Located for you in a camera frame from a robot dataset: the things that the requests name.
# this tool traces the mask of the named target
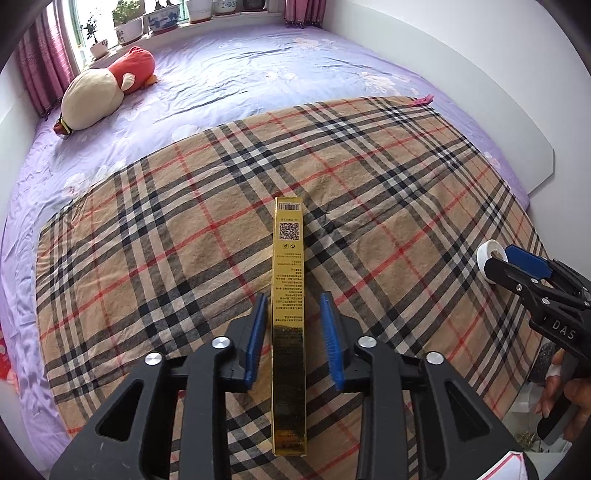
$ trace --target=purple bedsheet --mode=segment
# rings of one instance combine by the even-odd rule
[[[41,122],[12,192],[2,240],[0,320],[18,375],[25,426],[50,468],[69,442],[53,403],[35,322],[41,227],[113,171],[203,129],[319,100],[432,93],[432,104],[484,153],[520,204],[529,200],[499,148],[446,95],[416,74],[316,28],[218,31],[155,51],[159,83],[70,139],[54,112]]]

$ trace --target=plush pig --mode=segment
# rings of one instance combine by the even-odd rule
[[[66,90],[54,132],[70,135],[115,113],[125,95],[156,83],[155,68],[149,51],[133,47],[106,69],[85,70]]]

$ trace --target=potted plant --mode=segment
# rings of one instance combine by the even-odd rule
[[[213,11],[216,15],[231,15],[236,12],[237,0],[214,0]]]
[[[174,5],[167,0],[166,7],[162,6],[160,0],[156,0],[156,10],[147,14],[150,30],[158,35],[178,27],[180,6]]]
[[[266,4],[267,0],[242,0],[245,12],[262,12]]]
[[[189,21],[193,24],[212,19],[213,0],[185,0]]]
[[[113,10],[113,23],[120,45],[128,45],[144,34],[139,0],[119,0]]]
[[[95,44],[90,48],[90,53],[92,53],[92,56],[95,58],[95,60],[101,59],[109,53],[109,42],[106,40],[99,42],[96,39],[98,27],[96,26],[96,18],[94,15],[88,19],[88,22],[86,22],[85,26],[81,25],[80,29],[86,30],[87,40],[93,39],[95,41]]]

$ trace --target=windowsill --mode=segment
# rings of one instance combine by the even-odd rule
[[[194,35],[203,34],[208,31],[221,30],[223,28],[241,27],[243,25],[265,25],[281,23],[283,21],[283,13],[269,13],[269,12],[237,12],[231,15],[222,15],[220,17],[213,16],[211,20],[191,24],[185,22],[180,24],[170,32],[154,35],[152,32],[145,34],[139,40],[134,41],[122,47],[117,45],[109,50],[109,53],[101,59],[95,60],[88,65],[91,69],[104,69],[110,66],[115,60],[122,57],[129,51],[131,47],[142,47],[146,50],[150,48],[161,48],[181,38],[189,38]]]

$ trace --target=gold box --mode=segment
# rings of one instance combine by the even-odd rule
[[[304,223],[299,198],[275,199],[271,283],[273,454],[306,454]]]

